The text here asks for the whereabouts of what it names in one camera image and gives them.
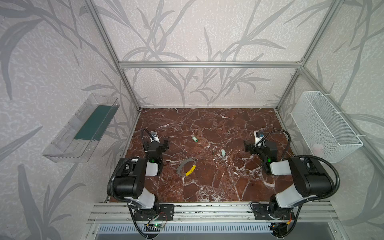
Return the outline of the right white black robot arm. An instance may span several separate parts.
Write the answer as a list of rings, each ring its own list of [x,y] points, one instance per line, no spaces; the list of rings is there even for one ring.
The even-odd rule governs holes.
[[[262,161],[268,175],[291,176],[293,184],[273,194],[267,204],[251,202],[256,220],[269,220],[270,232],[277,240],[287,237],[294,229],[305,203],[333,196],[340,188],[341,178],[336,168],[323,158],[313,155],[286,157],[289,145],[278,158],[277,143],[267,140],[269,134],[254,132],[255,143],[244,143],[245,152]]]

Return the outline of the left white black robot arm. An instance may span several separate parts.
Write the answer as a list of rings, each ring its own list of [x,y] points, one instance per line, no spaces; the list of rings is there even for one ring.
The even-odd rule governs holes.
[[[107,185],[109,197],[125,202],[136,230],[146,240],[153,240],[157,234],[146,234],[137,223],[134,211],[152,221],[160,214],[160,203],[156,195],[145,188],[146,177],[160,176],[164,168],[163,153],[169,149],[168,140],[160,142],[156,131],[141,130],[144,158],[121,158]]]

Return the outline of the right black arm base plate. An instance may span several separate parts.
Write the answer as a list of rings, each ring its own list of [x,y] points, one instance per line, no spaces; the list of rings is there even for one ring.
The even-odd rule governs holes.
[[[278,205],[262,204],[258,202],[251,203],[250,207],[254,213],[255,220],[290,221],[296,219],[292,208],[284,209],[280,208]]]

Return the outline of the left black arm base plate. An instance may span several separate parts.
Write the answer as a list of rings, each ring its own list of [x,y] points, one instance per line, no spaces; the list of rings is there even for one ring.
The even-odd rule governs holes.
[[[134,219],[136,221],[149,221],[155,219],[157,221],[171,221],[175,213],[175,205],[159,204],[152,209],[143,209],[134,211]]]

